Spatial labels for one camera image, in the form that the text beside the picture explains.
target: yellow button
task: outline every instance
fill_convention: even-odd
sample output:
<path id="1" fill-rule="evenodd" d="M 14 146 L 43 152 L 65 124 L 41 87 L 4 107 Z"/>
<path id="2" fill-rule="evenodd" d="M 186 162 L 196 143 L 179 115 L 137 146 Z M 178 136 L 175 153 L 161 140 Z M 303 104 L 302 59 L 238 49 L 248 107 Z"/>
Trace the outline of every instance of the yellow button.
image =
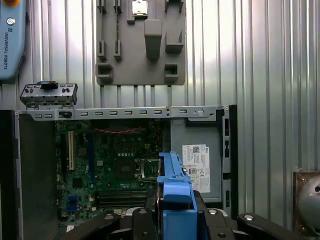
<path id="1" fill-rule="evenodd" d="M 4 4 L 9 7 L 15 7 L 19 4 L 20 0 L 3 0 Z"/>

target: white label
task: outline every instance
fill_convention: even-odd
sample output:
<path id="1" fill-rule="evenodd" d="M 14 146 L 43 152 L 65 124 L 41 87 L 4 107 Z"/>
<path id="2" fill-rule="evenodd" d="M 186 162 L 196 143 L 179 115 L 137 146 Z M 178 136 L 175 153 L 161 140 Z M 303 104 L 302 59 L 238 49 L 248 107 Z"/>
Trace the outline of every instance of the white label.
<path id="1" fill-rule="evenodd" d="M 73 225 L 68 225 L 68 226 L 66 227 L 66 233 L 69 232 L 69 231 L 71 231 L 71 230 L 74 229 L 74 228 L 75 228 L 75 226 L 73 226 Z"/>
<path id="2" fill-rule="evenodd" d="M 210 193 L 210 153 L 206 145 L 183 145 L 182 163 L 187 170 L 193 190 Z"/>

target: green circuit board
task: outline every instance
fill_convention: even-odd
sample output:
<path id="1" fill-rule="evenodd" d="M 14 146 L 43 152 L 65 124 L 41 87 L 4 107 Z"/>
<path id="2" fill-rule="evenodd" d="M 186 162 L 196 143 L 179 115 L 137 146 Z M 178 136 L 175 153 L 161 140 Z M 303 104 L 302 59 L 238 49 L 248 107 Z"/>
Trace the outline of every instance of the green circuit board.
<path id="1" fill-rule="evenodd" d="M 62 223 L 143 206 L 147 189 L 156 187 L 161 121 L 57 121 L 55 129 Z"/>

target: metal sheet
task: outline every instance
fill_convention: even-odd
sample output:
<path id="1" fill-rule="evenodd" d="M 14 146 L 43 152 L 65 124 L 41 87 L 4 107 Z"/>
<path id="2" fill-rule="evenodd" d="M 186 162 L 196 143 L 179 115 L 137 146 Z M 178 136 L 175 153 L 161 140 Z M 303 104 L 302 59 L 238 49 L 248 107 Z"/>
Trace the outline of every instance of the metal sheet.
<path id="1" fill-rule="evenodd" d="M 237 104 L 239 210 L 292 227 L 292 172 L 320 168 L 318 0 L 187 0 L 185 85 L 103 88 L 95 1 L 30 2 L 27 58 L 1 109 L 23 110 L 22 87 L 42 80 L 76 81 L 77 108 Z"/>

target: gray tool holder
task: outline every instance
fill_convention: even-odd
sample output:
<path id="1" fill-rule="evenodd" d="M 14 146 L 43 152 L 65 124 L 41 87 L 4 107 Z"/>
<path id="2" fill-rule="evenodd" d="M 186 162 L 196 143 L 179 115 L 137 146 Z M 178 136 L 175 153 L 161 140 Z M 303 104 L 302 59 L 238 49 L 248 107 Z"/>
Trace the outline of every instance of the gray tool holder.
<path id="1" fill-rule="evenodd" d="M 185 0 L 97 0 L 99 85 L 183 85 Z"/>

